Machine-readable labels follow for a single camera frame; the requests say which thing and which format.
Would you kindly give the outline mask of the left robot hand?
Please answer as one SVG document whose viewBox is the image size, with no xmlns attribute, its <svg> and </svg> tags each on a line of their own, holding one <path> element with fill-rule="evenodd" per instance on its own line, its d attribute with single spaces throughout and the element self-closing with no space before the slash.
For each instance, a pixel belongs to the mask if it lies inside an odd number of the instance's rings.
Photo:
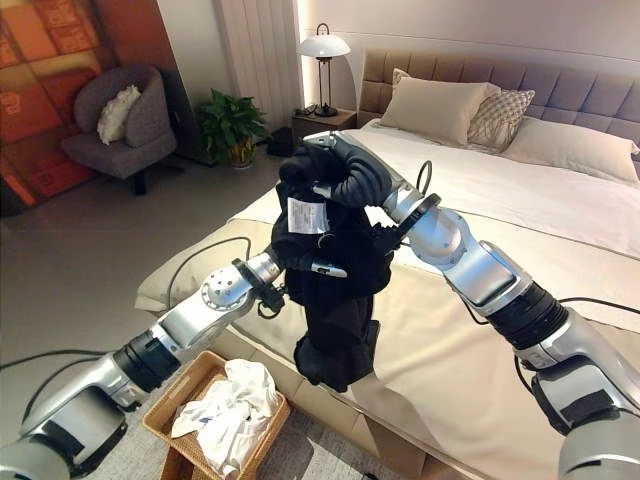
<svg viewBox="0 0 640 480">
<path fill-rule="evenodd" d="M 347 278 L 348 273 L 328 260 L 321 259 L 312 254 L 293 257 L 280 257 L 278 265 L 285 270 L 297 270 L 311 272 L 334 278 Z"/>
</svg>

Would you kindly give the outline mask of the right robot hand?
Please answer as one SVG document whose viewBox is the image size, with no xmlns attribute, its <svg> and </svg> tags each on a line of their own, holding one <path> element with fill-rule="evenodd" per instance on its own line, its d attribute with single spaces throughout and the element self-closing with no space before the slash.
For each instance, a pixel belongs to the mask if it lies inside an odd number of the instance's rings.
<svg viewBox="0 0 640 480">
<path fill-rule="evenodd" d="M 303 138 L 311 166 L 300 187 L 302 198 L 330 200 L 349 208 L 382 207 L 411 187 L 391 167 L 346 131 L 325 131 Z"/>
</svg>

